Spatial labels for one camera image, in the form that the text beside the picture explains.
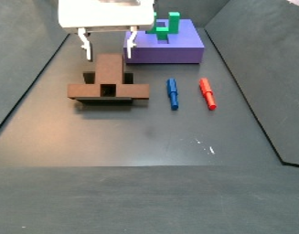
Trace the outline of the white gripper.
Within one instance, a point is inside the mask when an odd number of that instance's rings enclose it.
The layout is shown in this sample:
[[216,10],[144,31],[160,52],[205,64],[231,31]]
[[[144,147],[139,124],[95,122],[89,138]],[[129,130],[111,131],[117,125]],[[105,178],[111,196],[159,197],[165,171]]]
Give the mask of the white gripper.
[[92,61],[88,32],[131,31],[127,58],[132,58],[137,30],[153,25],[153,0],[58,0],[58,24],[68,33],[78,34],[85,58]]

